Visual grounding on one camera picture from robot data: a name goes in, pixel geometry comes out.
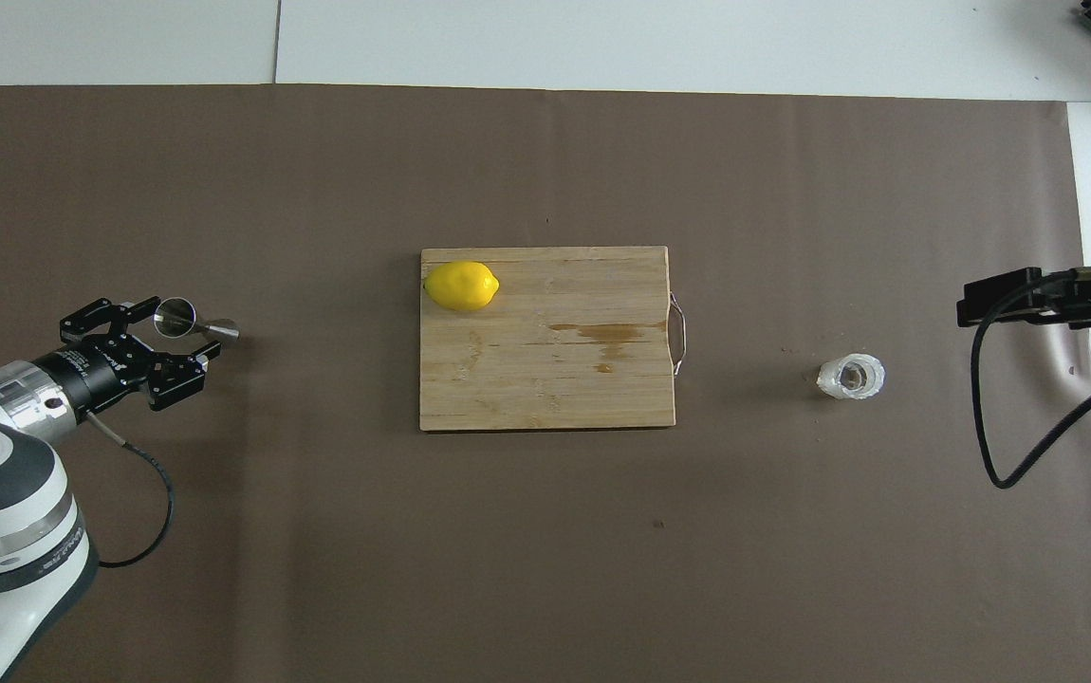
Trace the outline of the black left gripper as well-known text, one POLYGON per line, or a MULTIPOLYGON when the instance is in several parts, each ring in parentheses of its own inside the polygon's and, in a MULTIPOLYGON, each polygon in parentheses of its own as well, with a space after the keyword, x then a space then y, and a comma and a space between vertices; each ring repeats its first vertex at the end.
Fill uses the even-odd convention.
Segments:
POLYGON ((160 303, 160 297, 134 304, 101 298, 60 320, 63 346, 33 364, 55 381, 74 416, 100 414, 142 384, 155 412, 204 390, 208 364, 221 354, 223 342, 208 342, 193 354, 158 354, 125 333, 129 325, 154 316, 160 303), (91 333, 103 325, 108 333, 91 333))

